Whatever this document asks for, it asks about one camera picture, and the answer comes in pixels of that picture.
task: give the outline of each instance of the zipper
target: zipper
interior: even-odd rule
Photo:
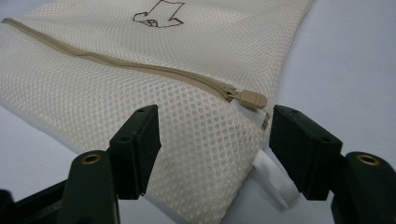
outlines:
[[[222,81],[215,80],[212,77],[205,77],[199,74],[195,74],[192,72],[187,72],[175,68],[128,62],[97,53],[84,51],[75,48],[73,46],[69,46],[60,41],[57,41],[56,39],[50,37],[49,35],[45,35],[41,32],[38,32],[19,21],[15,21],[7,18],[7,19],[3,19],[3,23],[12,25],[13,27],[35,38],[36,40],[70,56],[88,59],[91,61],[95,61],[97,63],[102,63],[113,67],[129,68],[163,77],[170,77],[172,79],[186,82],[195,87],[209,91],[212,94],[215,94],[216,96],[221,97],[222,99],[228,102],[231,102],[233,99],[235,99],[239,101],[241,105],[251,109],[263,109],[268,103],[267,98],[260,93],[254,91],[247,91],[247,90],[238,91],[232,85]]]

